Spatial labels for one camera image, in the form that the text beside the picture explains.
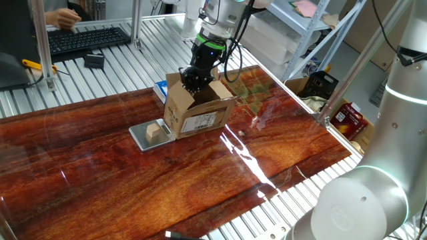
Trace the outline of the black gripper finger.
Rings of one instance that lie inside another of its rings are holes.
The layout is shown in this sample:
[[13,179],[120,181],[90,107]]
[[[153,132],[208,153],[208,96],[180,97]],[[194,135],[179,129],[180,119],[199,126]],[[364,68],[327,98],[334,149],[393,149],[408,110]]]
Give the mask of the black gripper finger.
[[197,72],[197,79],[196,79],[196,87],[195,90],[197,92],[203,90],[206,88],[215,77],[212,75],[211,70],[206,71],[198,71]]
[[182,87],[190,93],[196,93],[198,90],[197,72],[194,67],[180,67],[178,69]]

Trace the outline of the bare person hand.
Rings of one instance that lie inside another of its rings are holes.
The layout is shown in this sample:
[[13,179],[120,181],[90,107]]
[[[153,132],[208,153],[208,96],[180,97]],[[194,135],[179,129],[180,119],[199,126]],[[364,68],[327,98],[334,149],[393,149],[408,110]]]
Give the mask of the bare person hand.
[[58,9],[53,14],[53,25],[61,30],[72,30],[82,18],[74,11],[66,8]]

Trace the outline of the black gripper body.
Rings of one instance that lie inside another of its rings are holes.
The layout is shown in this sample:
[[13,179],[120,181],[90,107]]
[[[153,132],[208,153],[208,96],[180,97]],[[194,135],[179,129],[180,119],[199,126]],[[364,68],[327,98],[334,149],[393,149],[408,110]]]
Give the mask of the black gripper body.
[[196,72],[211,70],[225,48],[224,44],[219,45],[212,41],[196,41],[191,49],[193,57],[191,58],[190,66],[194,67]]

